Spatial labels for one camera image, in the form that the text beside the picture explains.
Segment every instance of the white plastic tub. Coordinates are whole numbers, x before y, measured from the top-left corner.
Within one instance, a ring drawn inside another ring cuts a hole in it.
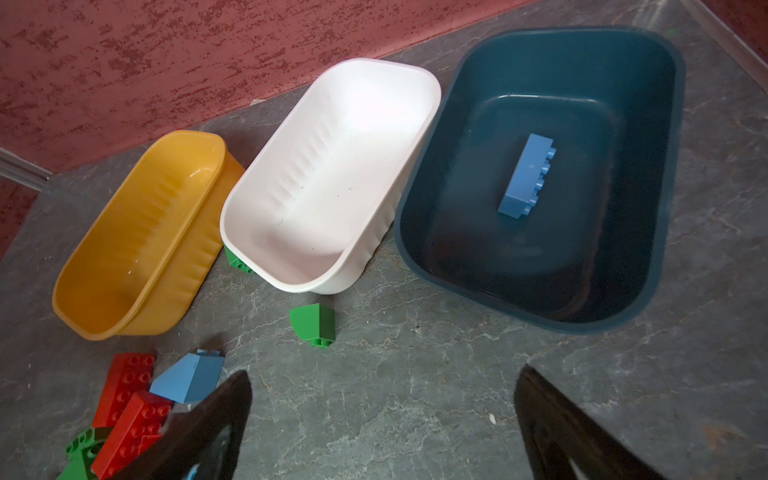
[[[439,104],[423,68],[366,58],[331,67],[227,198],[224,243],[281,290],[352,286],[395,218]]]

